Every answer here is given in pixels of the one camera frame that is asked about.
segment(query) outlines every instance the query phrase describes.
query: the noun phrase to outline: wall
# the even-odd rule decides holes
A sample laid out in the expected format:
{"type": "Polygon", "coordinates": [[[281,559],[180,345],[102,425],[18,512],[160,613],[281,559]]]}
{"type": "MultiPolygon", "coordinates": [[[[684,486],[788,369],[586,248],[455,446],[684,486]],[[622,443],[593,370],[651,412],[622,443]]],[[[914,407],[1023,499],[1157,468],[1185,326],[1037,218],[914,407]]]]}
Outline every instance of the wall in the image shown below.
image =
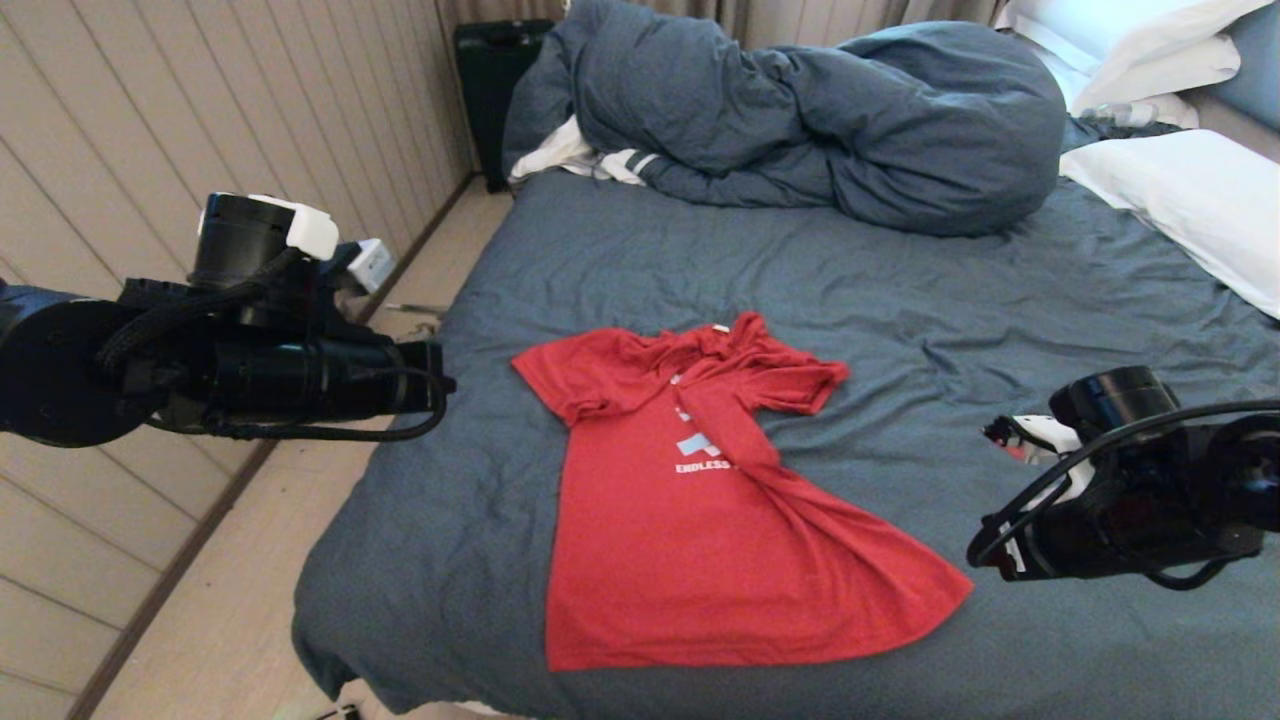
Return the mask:
{"type": "MultiPolygon", "coordinates": [[[[0,277],[182,281],[212,191],[403,256],[470,173],[431,0],[0,0],[0,277]]],[[[61,717],[250,443],[0,434],[0,715],[61,717]]]]}

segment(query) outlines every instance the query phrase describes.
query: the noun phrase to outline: gray bedsheet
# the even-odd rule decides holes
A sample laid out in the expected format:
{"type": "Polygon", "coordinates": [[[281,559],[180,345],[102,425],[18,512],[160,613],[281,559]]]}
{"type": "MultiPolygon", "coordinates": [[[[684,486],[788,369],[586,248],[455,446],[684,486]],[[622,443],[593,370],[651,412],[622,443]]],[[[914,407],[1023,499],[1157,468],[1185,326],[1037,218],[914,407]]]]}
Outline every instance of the gray bedsheet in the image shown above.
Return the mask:
{"type": "Polygon", "coordinates": [[[695,206],[535,177],[449,313],[460,389],[380,447],[297,589],[302,661],[393,710],[480,700],[538,717],[1263,719],[1280,708],[1276,543],[1203,589],[1138,577],[1006,584],[941,629],[855,661],[549,674],[544,593],[566,429],[511,369],[532,345],[756,310],[849,364],[815,418],[762,415],[785,461],[956,565],[1036,470],[979,429],[1043,413],[1085,374],[1149,364],[1184,405],[1275,395],[1280,328],[1181,251],[1059,181],[1012,229],[906,234],[833,209],[695,206]]]}
{"type": "Polygon", "coordinates": [[[995,232],[1039,208],[1064,113],[1039,60],[983,26],[745,53],[713,22],[621,0],[573,3],[512,109],[508,172],[576,114],[595,149],[657,154],[640,177],[667,195],[831,205],[940,236],[995,232]]]}

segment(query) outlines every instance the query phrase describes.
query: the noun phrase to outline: bed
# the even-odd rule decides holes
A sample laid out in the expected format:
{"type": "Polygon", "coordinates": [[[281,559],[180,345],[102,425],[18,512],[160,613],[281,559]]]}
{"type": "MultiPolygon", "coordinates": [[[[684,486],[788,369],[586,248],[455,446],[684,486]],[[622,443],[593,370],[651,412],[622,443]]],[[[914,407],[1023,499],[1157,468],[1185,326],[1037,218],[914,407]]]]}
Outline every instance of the bed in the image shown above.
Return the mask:
{"type": "MultiPolygon", "coordinates": [[[[1062,150],[1115,132],[1062,120],[1062,150]]],[[[440,331],[458,380],[447,420],[379,447],[310,555],[303,665],[334,696],[364,678],[397,712],[481,701],[559,719],[1280,717],[1274,537],[1190,593],[1135,575],[1007,584],[964,564],[979,519],[1037,474],[982,437],[996,415],[1046,413],[1065,383],[1123,365],[1151,365],[1185,406],[1280,387],[1275,318],[1133,214],[1068,178],[1051,186],[997,232],[945,237],[832,206],[710,206],[535,174],[440,331]],[[748,311],[851,370],[814,416],[759,414],[783,462],[961,568],[973,594],[923,639],[870,657],[550,673],[567,429],[512,359],[598,328],[654,336],[748,311]]]]}

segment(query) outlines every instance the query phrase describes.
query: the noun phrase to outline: t-shirt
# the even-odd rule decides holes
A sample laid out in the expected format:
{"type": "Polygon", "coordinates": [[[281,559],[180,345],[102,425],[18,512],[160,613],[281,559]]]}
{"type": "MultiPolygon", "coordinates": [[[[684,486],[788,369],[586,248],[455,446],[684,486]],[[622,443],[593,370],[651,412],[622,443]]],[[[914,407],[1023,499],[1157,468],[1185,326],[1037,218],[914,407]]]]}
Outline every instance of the t-shirt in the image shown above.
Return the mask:
{"type": "Polygon", "coordinates": [[[754,413],[817,414],[849,369],[774,340],[758,314],[658,337],[598,329],[513,364],[570,428],[553,671],[859,657],[924,637],[973,588],[782,465],[754,413]]]}

